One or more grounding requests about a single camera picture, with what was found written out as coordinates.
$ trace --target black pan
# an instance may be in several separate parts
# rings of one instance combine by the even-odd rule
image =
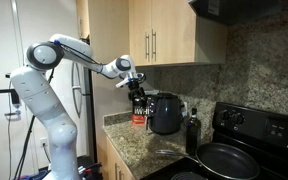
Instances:
[[[160,154],[184,156],[170,150],[156,151]],[[207,143],[196,149],[197,163],[211,175],[220,179],[249,180],[256,178],[260,173],[257,162],[244,151],[221,143]]]

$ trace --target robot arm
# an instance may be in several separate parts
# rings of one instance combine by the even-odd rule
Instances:
[[[52,171],[45,177],[46,180],[80,179],[76,157],[77,128],[45,79],[46,70],[55,68],[62,58],[66,58],[110,79],[124,75],[123,81],[116,87],[128,85],[131,96],[144,96],[139,84],[145,76],[136,73],[130,56],[124,55],[109,64],[99,64],[92,60],[91,55],[88,44],[56,34],[49,42],[31,45],[26,55],[28,64],[11,73],[11,82],[19,97],[48,133]]]

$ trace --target white wall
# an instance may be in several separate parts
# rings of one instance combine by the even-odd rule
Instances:
[[[47,41],[53,34],[61,33],[75,38],[78,37],[76,1],[75,0],[17,0],[20,30],[23,51],[35,42]],[[0,0],[0,89],[7,89],[9,80],[4,78],[5,73],[10,73],[19,67],[22,55],[18,56],[12,19],[10,0]],[[52,87],[63,102],[65,109],[75,121],[79,133],[77,140],[77,154],[86,154],[85,117],[79,119],[75,114],[71,95],[70,82],[71,62],[62,60],[55,69]],[[22,120],[11,123],[12,140],[12,175],[20,157],[23,142],[27,131],[30,113],[26,117],[25,108],[22,106]],[[8,179],[9,157],[7,142],[7,121],[4,113],[9,112],[7,95],[0,95],[0,179]],[[38,168],[48,165],[48,161],[39,139],[46,137],[46,130],[39,121],[35,121],[25,166],[22,174],[36,172]]]

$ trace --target stone backsplash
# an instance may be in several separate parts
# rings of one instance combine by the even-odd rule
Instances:
[[[197,107],[211,139],[217,101],[288,115],[288,10],[229,27],[223,65],[154,68],[154,88]]]

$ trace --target cabinet door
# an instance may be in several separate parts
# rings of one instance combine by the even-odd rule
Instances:
[[[152,0],[154,64],[194,62],[196,14],[187,0]]]
[[[132,173],[119,156],[111,141],[107,138],[108,179],[134,180]]]
[[[136,66],[151,64],[151,1],[129,1],[130,54]]]

